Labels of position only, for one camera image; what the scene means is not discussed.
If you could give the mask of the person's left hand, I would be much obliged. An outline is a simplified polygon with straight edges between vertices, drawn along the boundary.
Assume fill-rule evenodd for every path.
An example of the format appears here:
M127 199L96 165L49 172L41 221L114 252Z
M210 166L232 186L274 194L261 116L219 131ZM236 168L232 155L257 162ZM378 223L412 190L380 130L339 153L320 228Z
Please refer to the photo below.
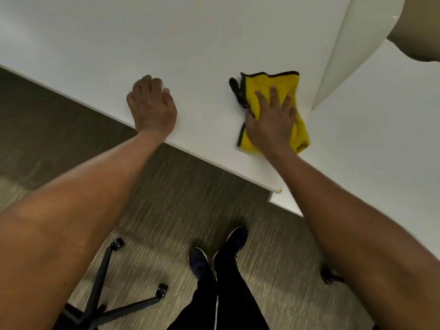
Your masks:
M141 79L137 80L133 92L135 106L129 107L138 133L149 134L163 143L173 132L177 121L177 108L168 107L163 100L162 80L153 78L151 90L141 90Z

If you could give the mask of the person's right hand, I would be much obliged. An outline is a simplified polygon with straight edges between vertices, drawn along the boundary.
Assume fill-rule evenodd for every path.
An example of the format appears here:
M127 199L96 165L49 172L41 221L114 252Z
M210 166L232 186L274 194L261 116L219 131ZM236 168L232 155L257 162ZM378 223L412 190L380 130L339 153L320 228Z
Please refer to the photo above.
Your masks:
M290 121L291 96L287 95L280 110L270 107L270 102L258 91L255 92L261 107L261 114L254 128L246 128L251 143L269 161L291 150L289 139L295 124Z

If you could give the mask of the yellow microfiber cloth black trim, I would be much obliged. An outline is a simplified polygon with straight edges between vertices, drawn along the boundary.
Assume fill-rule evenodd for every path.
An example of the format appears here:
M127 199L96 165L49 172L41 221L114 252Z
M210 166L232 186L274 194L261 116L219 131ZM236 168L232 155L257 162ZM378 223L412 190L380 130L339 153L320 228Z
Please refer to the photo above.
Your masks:
M239 105L250 110L253 117L258 120L261 114L261 107L255 92L260 92L269 102L270 88L277 89L279 100L283 103L287 95L291 96L291 103L296 107L296 91L300 75L297 71L285 71L277 74L258 72L254 74L241 73L241 80L234 77L229 79L229 85ZM296 121L289 139L289 146L299 154L310 145L310 138L305 123L300 113L296 113Z

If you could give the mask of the person's left forearm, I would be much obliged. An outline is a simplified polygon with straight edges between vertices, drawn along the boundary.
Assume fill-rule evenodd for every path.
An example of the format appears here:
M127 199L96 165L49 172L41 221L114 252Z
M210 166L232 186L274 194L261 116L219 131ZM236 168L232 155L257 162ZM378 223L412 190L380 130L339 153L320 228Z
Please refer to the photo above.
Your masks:
M51 330L168 135L142 130L0 213L0 330Z

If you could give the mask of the person's right forearm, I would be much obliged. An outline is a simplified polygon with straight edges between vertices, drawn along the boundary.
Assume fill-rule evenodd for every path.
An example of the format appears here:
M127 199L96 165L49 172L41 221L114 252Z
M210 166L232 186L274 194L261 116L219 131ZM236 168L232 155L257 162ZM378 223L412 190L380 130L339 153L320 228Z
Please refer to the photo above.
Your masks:
M440 260L289 147L261 149L317 243L381 330L440 330Z

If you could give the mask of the white desk divider panel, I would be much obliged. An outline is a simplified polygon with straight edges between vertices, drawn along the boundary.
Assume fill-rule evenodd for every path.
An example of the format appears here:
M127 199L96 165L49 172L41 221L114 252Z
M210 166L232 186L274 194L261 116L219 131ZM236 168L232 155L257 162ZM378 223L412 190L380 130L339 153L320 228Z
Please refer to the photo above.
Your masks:
M405 0L351 0L312 110L332 94L387 39Z

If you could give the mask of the dark right shoe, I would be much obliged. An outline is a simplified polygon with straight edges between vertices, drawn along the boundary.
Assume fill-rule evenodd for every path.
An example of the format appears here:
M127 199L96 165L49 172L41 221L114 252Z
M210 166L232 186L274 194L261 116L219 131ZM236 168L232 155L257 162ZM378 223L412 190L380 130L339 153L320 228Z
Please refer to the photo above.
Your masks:
M216 265L222 261L234 259L245 246L248 239L249 231L246 227L240 226L235 228L226 239L225 243L213 256L213 264Z

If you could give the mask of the dark shoe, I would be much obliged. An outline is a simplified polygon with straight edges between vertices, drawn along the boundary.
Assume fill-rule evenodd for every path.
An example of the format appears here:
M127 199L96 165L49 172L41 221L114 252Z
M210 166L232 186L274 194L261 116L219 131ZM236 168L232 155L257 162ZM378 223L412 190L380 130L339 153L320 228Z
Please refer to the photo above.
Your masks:
M226 239L225 243L213 256L213 264L216 265L222 261L234 259L245 246L248 239L249 231L246 227L240 226L235 228Z
M202 249L198 247L190 248L188 261L190 269L198 281L213 275L208 258Z

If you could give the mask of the beige rounded object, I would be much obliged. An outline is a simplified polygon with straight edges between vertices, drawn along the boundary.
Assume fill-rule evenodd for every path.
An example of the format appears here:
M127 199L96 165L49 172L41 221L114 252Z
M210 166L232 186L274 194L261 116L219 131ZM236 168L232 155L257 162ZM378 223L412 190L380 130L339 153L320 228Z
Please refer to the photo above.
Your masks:
M440 0L405 0L388 40L414 60L440 62Z

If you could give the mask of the dark left shoe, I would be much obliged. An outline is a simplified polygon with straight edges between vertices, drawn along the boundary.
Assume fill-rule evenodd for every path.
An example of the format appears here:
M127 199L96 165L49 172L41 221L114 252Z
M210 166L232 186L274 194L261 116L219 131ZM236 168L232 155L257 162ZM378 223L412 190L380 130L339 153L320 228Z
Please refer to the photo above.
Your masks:
M198 281L213 275L208 258L202 249L198 247L190 248L188 261L190 269Z

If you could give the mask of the black caster wheel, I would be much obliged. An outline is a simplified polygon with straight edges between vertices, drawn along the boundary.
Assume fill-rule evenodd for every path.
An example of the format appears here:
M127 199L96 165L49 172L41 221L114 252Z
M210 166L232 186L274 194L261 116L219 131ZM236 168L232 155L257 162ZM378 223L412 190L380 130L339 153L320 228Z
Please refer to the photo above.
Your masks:
M326 285L331 285L334 282L345 284L345 280L342 276L339 276L332 272L329 266L322 266L320 269L320 277Z

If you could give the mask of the black trousers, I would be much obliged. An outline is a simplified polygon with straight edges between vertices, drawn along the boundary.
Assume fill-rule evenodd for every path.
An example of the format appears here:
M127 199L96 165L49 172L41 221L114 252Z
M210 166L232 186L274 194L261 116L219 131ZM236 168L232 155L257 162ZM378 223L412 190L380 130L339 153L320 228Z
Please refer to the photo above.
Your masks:
M167 330L270 330L235 259L197 281L188 304Z

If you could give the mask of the black office chair base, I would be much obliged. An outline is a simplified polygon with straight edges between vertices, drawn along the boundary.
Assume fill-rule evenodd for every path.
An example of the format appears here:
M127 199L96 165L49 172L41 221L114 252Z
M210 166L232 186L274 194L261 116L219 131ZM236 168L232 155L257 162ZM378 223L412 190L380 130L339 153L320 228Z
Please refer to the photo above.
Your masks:
M100 326L151 307L165 297L168 285L160 283L154 297L113 310L107 310L107 305L100 304L111 256L124 246L124 240L117 238L106 248L85 310L81 311L70 303L66 303L52 330L99 330Z

